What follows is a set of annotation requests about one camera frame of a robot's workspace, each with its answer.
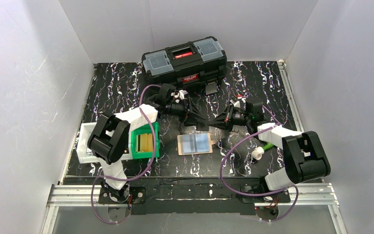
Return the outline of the yellow cards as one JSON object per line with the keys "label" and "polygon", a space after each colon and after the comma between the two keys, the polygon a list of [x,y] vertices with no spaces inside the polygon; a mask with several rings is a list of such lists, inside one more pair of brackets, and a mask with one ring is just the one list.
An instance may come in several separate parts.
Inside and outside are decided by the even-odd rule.
{"label": "yellow cards", "polygon": [[137,152],[152,152],[153,146],[153,134],[152,133],[144,133],[137,135],[136,137],[136,151]]}

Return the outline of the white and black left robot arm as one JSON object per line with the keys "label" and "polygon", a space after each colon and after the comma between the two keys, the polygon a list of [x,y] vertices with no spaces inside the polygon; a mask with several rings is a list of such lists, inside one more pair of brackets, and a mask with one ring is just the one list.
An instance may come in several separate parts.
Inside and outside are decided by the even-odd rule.
{"label": "white and black left robot arm", "polygon": [[[87,140],[87,147],[100,162],[104,182],[101,184],[107,196],[124,203],[130,199],[129,182],[142,177],[152,166],[159,151],[158,128],[153,124],[160,115],[177,116],[185,126],[195,126],[199,131],[208,131],[208,119],[201,114],[188,92],[164,83],[154,85],[158,92],[144,100],[139,106],[114,115],[101,114]],[[147,126],[152,139],[146,145],[152,146],[150,160],[140,174],[127,178],[122,158],[134,156],[136,147],[141,145],[134,139],[135,130]]]}

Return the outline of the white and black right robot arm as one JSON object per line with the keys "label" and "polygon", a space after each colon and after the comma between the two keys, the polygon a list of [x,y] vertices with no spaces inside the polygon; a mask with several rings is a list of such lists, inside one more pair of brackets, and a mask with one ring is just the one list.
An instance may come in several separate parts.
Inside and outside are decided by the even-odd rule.
{"label": "white and black right robot arm", "polygon": [[229,159],[238,146],[250,138],[271,143],[282,150],[284,167],[261,177],[253,193],[241,192],[230,187],[223,178],[224,167],[221,165],[219,178],[227,189],[242,196],[268,196],[280,193],[290,186],[330,174],[331,166],[316,132],[287,129],[276,118],[273,122],[268,122],[265,113],[272,114],[260,99],[239,97],[236,101],[231,100],[225,110],[208,123],[211,127],[226,131],[231,131],[233,126],[245,126],[249,132],[249,136],[240,140],[227,152],[222,163]]}

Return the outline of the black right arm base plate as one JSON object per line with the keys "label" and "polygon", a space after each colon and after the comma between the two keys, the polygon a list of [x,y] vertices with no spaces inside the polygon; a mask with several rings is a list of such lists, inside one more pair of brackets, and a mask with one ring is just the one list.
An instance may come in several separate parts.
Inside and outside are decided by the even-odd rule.
{"label": "black right arm base plate", "polygon": [[[249,193],[249,194],[264,193],[264,191],[257,192],[256,187],[252,187],[252,186],[241,186],[240,192]],[[261,203],[262,206],[270,207],[270,208],[277,206],[279,203],[290,203],[291,202],[291,198],[290,198],[288,191],[283,191],[280,193],[267,195],[267,196],[238,195],[238,198],[244,204]]]}

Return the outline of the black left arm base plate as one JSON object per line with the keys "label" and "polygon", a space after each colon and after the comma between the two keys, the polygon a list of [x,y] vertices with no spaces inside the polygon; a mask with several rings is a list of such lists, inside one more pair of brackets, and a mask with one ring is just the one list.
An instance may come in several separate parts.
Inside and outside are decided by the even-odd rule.
{"label": "black left arm base plate", "polygon": [[146,202],[145,187],[124,187],[121,190],[102,187],[98,196],[99,204],[144,204]]}

